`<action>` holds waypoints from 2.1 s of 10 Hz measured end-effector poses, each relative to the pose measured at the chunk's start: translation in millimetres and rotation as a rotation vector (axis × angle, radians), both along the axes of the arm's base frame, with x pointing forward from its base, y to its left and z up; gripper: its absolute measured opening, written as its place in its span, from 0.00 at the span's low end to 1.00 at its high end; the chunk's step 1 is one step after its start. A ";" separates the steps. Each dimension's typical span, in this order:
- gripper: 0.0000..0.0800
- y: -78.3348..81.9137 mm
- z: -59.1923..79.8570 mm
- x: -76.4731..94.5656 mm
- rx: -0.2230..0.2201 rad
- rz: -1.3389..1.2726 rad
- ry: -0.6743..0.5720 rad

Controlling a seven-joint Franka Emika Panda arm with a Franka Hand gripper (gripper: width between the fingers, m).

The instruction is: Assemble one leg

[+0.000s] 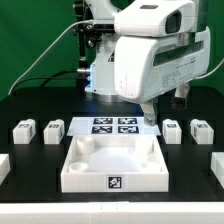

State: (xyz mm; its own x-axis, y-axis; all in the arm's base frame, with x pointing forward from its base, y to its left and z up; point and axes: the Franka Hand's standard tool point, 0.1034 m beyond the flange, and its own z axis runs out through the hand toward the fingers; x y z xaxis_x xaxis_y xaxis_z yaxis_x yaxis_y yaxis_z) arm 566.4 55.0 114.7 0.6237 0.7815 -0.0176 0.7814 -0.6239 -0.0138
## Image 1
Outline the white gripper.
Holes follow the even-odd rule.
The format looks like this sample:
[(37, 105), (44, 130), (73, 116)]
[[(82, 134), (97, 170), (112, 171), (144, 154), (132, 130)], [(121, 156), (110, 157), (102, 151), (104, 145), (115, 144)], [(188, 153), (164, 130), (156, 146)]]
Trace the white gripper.
[(156, 124), (151, 102), (174, 88), (172, 108), (184, 109), (192, 79), (206, 73), (210, 60), (210, 30), (195, 35), (192, 45), (180, 46), (178, 37), (146, 38), (122, 36), (115, 47), (114, 83), (118, 96), (144, 103), (144, 123)]

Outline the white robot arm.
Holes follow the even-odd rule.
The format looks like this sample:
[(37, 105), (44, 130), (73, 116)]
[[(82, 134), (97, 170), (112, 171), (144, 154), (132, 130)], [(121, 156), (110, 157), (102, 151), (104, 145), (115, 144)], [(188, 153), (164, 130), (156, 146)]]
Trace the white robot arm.
[(88, 95), (141, 106), (144, 122), (156, 124), (156, 98), (175, 92), (186, 106), (190, 82), (210, 60), (209, 0), (134, 0), (121, 10), (111, 0), (84, 0), (93, 21), (87, 45), (96, 47)]

